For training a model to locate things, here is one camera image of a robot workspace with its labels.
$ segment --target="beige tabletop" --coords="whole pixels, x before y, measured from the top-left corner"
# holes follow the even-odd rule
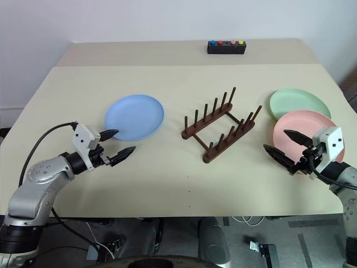
[[[182,42],[184,50],[175,42],[167,42],[175,47],[170,49],[171,53],[156,51],[155,42],[132,43],[135,49],[126,49],[131,47],[129,43],[71,45],[0,147],[0,213],[6,212],[27,154],[46,130],[69,121],[103,130],[106,110],[117,99],[130,94],[148,94],[162,103],[162,127],[141,141],[111,139],[103,143],[108,156],[128,146],[137,148],[115,167],[101,166],[78,175],[57,197],[55,208],[60,216],[276,216],[342,212],[340,201],[327,185],[299,174],[290,176],[265,153],[263,144],[272,145],[275,124],[268,100],[273,92],[283,88],[303,89],[321,98],[329,107],[332,120],[342,127],[346,143],[344,161],[357,166],[355,112],[299,40],[247,43],[245,55],[230,56],[206,55],[204,41]],[[263,51],[275,54],[267,56]],[[186,52],[190,57],[185,65],[182,58]],[[108,53],[114,58],[109,60]],[[248,134],[205,164],[202,146],[193,138],[181,137],[184,116],[192,123],[195,109],[202,115],[205,103],[212,108],[214,98],[221,100],[223,93],[230,93],[233,87],[237,87],[233,115],[246,118],[260,104],[263,109]],[[218,142],[220,134],[227,134],[232,124],[231,119],[223,117],[199,136],[206,144]],[[64,151],[73,152],[72,135],[71,128],[50,134],[30,165]]]

